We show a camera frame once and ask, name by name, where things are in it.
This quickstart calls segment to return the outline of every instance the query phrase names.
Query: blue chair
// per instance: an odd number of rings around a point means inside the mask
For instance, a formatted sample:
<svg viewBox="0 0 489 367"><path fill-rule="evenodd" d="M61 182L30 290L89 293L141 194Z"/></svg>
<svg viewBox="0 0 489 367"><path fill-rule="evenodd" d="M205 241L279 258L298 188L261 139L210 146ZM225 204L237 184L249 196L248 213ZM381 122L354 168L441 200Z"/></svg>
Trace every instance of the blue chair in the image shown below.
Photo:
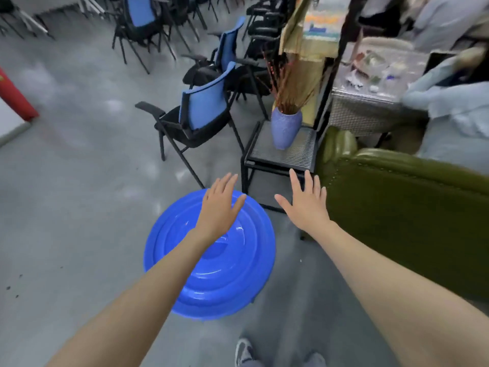
<svg viewBox="0 0 489 367"><path fill-rule="evenodd" d="M144 65L138 52L136 49L134 49L132 42L137 42L139 45L143 46L147 45L148 52L150 53L151 45L153 44L156 46L156 44L153 42L153 37L156 35L158 35L158 52L161 52L161 39L164 38L168 49L170 49L170 52L172 53L173 59L176 60L167 36L163 30L162 21L157 17L151 4L151 0L122 1L122 10L119 14L115 15L116 26L114 38L112 40L112 49L115 48L115 39L119 38L124 63L127 64L127 60L122 40L127 40L146 73L150 74L150 71Z"/></svg>
<svg viewBox="0 0 489 367"><path fill-rule="evenodd" d="M236 40L238 31L245 23L245 19L245 17L240 17L232 30L209 33L219 37L219 46L212 52L210 60L203 55L182 54L183 57L191 58L195 61L195 64L183 76L184 84L202 86L208 82L208 78L198 74L200 68L208 67L221 73L228 67L229 62L236 61Z"/></svg>
<svg viewBox="0 0 489 367"><path fill-rule="evenodd" d="M187 159L183 156L183 152L189 148L199 147L221 131L227 124L233 129L241 152L245 151L229 113L230 106L227 92L224 89L225 79L233 71L234 67L235 63L230 62L227 70L215 80L204 86L185 90L182 93L180 106L170 110L168 113L146 102L136 104L136 108L148 112L156 120L155 129L158 130L159 134L161 159L163 161L166 159L163 145L163 137L166 136L202 189L205 188L204 184L202 184ZM182 143L185 148L181 150L176 145L175 140Z"/></svg>

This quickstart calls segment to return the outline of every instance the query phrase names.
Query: red object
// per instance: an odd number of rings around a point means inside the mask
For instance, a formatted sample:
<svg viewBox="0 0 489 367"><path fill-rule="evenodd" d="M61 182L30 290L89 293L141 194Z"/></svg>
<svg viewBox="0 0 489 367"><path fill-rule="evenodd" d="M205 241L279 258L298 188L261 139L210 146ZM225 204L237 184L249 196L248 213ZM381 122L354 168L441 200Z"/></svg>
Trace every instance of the red object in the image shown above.
<svg viewBox="0 0 489 367"><path fill-rule="evenodd" d="M38 111L27 101L22 93L9 80L0 68L0 97L24 120L30 121L39 116Z"/></svg>

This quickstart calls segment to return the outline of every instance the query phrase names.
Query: grey sneaker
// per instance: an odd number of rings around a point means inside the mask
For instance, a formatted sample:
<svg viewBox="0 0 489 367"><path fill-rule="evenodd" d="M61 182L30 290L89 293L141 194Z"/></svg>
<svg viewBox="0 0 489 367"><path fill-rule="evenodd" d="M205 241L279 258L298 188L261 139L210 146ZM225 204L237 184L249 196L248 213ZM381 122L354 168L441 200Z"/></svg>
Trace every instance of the grey sneaker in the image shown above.
<svg viewBox="0 0 489 367"><path fill-rule="evenodd" d="M236 344L234 367L239 367L242 363L253 361L254 359L253 346L251 346L249 340L246 338L239 339Z"/></svg>
<svg viewBox="0 0 489 367"><path fill-rule="evenodd" d="M326 367L326 360L317 353L311 353L304 361L303 367Z"/></svg>

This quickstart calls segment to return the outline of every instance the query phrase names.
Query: blue vase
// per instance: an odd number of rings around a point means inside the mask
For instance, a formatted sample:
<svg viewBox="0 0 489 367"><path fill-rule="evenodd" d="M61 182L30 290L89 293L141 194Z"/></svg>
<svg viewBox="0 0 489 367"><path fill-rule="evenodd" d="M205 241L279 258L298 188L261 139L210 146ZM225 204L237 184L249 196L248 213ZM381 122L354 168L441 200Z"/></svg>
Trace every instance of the blue vase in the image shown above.
<svg viewBox="0 0 489 367"><path fill-rule="evenodd" d="M301 124L301 110L296 114L283 114L276 107L271 117L273 145L280 150L290 147L301 128Z"/></svg>

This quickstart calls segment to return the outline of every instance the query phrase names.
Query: person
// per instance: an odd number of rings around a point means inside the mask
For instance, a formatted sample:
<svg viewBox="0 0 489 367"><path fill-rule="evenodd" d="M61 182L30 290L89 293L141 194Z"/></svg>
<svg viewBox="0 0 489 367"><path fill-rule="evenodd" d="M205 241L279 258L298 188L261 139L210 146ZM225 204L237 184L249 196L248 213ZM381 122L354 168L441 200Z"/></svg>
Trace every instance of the person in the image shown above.
<svg viewBox="0 0 489 367"><path fill-rule="evenodd" d="M411 31L418 51L450 50L479 19L489 0L429 0Z"/></svg>
<svg viewBox="0 0 489 367"><path fill-rule="evenodd" d="M231 206L237 178L227 174L217 179L205 193L196 227L68 340L47 367L139 366L200 256L229 230L245 203L242 195ZM278 204L333 260L403 366L489 365L489 318L342 230L328 215L326 188L318 176L313 180L306 171L302 190L290 170L290 182L293 204L275 195ZM249 346L237 345L235 365L261 365ZM324 358L312 358L307 367L324 367Z"/></svg>
<svg viewBox="0 0 489 367"><path fill-rule="evenodd" d="M384 29L384 37L396 37L400 31L401 6L404 0L367 0L358 22Z"/></svg>
<svg viewBox="0 0 489 367"><path fill-rule="evenodd" d="M465 83L439 84L461 71ZM489 175L489 53L473 47L442 61L409 86L401 98L430 118L416 156L463 166Z"/></svg>

